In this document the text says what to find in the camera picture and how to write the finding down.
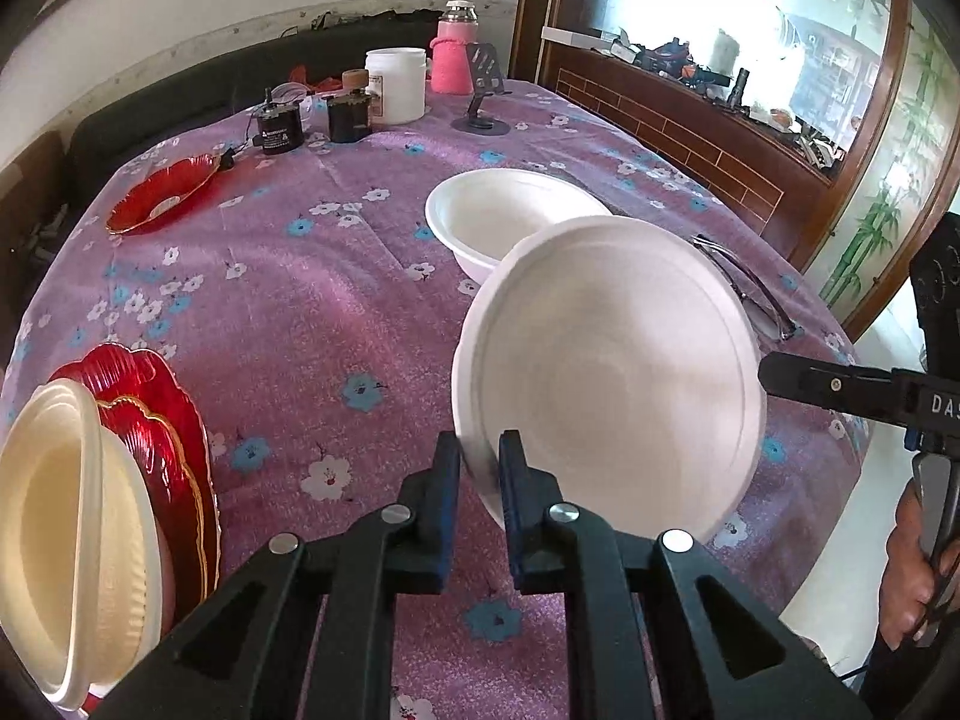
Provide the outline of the person's right hand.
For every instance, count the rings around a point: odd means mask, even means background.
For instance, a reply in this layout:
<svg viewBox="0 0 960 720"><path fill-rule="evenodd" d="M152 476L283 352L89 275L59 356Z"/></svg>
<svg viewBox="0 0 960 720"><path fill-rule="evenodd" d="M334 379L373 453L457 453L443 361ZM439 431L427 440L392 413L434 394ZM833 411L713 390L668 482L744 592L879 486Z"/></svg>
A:
<svg viewBox="0 0 960 720"><path fill-rule="evenodd" d="M890 650L896 650L923 617L934 596L935 578L944 575L958 559L958 541L942 554L935 571L923 551L923 514L913 483L908 483L898 501L895 527L887 539L887 566L878 590L878 632Z"/></svg>

